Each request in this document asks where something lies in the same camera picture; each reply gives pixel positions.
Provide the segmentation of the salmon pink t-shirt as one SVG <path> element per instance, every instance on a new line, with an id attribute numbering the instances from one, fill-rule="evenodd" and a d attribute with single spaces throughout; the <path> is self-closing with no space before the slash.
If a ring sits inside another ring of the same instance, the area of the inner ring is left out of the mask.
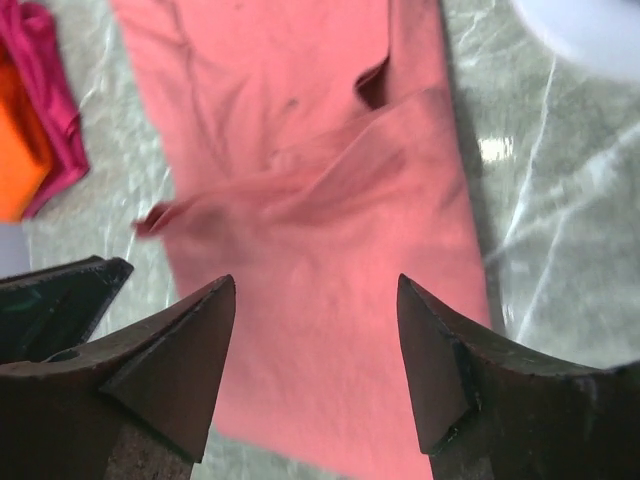
<path id="1" fill-rule="evenodd" d="M 116 1 L 175 197 L 136 230 L 187 296 L 231 275 L 217 430 L 358 479 L 427 479 L 406 274 L 481 324 L 485 274 L 435 1 Z"/>

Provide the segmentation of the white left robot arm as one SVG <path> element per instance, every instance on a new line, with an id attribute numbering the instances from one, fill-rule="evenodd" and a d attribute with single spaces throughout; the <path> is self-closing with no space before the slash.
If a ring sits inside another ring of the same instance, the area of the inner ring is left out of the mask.
<path id="1" fill-rule="evenodd" d="M 1 271 L 90 254 L 136 271 L 108 333 L 174 297 L 130 222 L 172 191 L 105 1 L 49 9 L 90 174 L 1 229 Z M 639 356 L 639 5 L 448 1 L 456 119 L 498 330 L 593 366 Z"/>

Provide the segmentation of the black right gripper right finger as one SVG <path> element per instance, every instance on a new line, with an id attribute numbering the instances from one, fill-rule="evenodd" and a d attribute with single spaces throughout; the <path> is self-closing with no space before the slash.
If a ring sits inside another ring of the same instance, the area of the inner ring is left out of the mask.
<path id="1" fill-rule="evenodd" d="M 419 447 L 437 479 L 635 479 L 639 366 L 529 349 L 406 276 L 397 321 Z"/>

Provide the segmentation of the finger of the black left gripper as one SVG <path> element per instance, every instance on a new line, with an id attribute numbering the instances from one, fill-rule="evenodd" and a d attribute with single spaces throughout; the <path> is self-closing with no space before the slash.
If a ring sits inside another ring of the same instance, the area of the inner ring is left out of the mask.
<path id="1" fill-rule="evenodd" d="M 1 361 L 42 362 L 88 341 L 134 271 L 86 259 L 1 280 Z"/>

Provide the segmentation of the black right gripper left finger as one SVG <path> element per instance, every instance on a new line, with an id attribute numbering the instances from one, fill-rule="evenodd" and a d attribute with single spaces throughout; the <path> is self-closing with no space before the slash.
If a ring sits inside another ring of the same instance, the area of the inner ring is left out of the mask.
<path id="1" fill-rule="evenodd" d="M 43 362 L 1 368 L 5 479 L 187 479 L 201 462 L 235 317 L 223 276 Z"/>

